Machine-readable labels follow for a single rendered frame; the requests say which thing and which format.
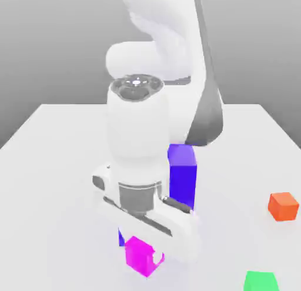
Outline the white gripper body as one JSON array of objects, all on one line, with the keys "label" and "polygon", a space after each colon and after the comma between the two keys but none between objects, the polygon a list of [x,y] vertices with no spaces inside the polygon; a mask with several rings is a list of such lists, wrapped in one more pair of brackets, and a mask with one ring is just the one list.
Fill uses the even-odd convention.
[{"label": "white gripper body", "polygon": [[184,263],[193,263],[199,258],[200,221],[193,211],[185,213],[155,196],[154,209],[138,216],[104,196],[101,212],[120,228],[126,240],[136,236],[155,250]]}]

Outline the small magenta cube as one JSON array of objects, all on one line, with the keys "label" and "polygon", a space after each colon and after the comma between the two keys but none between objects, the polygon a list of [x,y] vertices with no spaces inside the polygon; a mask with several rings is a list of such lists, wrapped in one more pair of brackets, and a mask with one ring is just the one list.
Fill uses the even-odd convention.
[{"label": "small magenta cube", "polygon": [[144,277],[149,277],[164,261],[155,266],[152,259],[154,248],[143,240],[132,236],[125,242],[126,264]]}]

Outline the small green cube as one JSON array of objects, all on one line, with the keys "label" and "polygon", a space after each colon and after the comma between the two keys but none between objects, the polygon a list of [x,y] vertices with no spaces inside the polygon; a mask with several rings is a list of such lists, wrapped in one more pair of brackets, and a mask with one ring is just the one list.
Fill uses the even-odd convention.
[{"label": "small green cube", "polygon": [[247,271],[243,291],[280,291],[273,272]]}]

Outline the small orange cube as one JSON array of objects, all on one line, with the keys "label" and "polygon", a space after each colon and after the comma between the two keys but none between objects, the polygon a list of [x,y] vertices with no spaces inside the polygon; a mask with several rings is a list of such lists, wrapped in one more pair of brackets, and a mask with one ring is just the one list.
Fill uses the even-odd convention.
[{"label": "small orange cube", "polygon": [[290,221],[296,219],[299,203],[289,192],[271,193],[267,208],[274,220]]}]

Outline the large blue box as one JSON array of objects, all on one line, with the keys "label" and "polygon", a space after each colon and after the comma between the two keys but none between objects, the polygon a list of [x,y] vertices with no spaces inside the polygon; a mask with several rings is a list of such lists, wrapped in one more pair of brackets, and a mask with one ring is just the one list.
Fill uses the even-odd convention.
[{"label": "large blue box", "polygon": [[132,159],[117,175],[120,207],[144,216],[154,197],[185,213],[195,207],[198,166],[193,147],[171,143],[163,155]]}]

